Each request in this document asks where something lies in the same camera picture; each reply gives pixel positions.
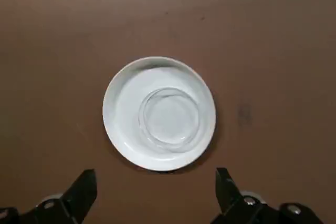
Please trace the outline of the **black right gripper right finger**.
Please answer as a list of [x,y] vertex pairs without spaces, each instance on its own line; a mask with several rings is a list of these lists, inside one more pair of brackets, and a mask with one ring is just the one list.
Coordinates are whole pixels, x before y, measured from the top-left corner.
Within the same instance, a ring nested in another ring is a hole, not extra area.
[[211,223],[322,223],[310,208],[300,203],[287,202],[275,209],[254,194],[242,193],[226,168],[216,169],[215,191],[221,212]]

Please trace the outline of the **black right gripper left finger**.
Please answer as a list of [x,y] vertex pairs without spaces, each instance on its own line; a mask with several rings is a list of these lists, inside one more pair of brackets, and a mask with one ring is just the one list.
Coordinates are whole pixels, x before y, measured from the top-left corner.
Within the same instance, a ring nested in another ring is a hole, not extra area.
[[48,196],[28,212],[1,208],[1,223],[82,223],[96,197],[96,172],[86,169],[63,194]]

